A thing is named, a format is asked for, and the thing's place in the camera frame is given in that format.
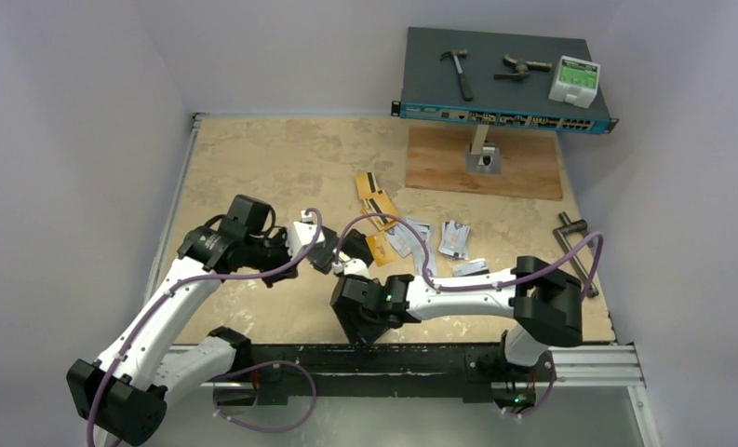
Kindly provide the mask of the black leather card holder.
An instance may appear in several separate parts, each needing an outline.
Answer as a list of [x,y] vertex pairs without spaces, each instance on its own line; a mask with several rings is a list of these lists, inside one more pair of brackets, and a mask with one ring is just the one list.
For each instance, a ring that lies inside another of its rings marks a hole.
[[388,331],[387,327],[369,321],[353,308],[336,309],[335,314],[351,345],[372,345]]

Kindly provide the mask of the yellow card stack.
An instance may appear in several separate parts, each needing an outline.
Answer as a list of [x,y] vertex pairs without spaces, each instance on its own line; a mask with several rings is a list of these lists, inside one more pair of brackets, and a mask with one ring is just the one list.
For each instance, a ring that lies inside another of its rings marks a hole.
[[369,221],[378,231],[385,231],[397,225],[397,221],[384,214],[399,217],[390,197],[378,185],[372,172],[359,172],[355,176],[357,196],[363,205],[363,213],[369,214]]

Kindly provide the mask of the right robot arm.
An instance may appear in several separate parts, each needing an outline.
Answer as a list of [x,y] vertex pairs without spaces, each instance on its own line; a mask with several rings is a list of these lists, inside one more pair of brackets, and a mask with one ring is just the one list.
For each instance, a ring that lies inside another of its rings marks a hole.
[[581,281],[534,256],[512,268],[457,278],[392,275],[385,282],[342,273],[330,306],[352,344],[370,345],[390,329],[451,316],[510,318],[543,345],[583,343]]

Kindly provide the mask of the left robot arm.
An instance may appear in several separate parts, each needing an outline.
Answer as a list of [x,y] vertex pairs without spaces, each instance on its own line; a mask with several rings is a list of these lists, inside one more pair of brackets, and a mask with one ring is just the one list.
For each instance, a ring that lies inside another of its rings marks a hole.
[[78,359],[66,381],[86,421],[87,446],[140,446],[159,429],[168,409],[212,378],[253,377],[263,364],[250,340],[219,328],[172,361],[165,357],[196,310],[227,281],[259,279],[271,287],[295,278],[307,254],[324,242],[323,217],[309,208],[279,226],[275,209],[237,195],[183,239],[166,277],[139,314],[92,361]]

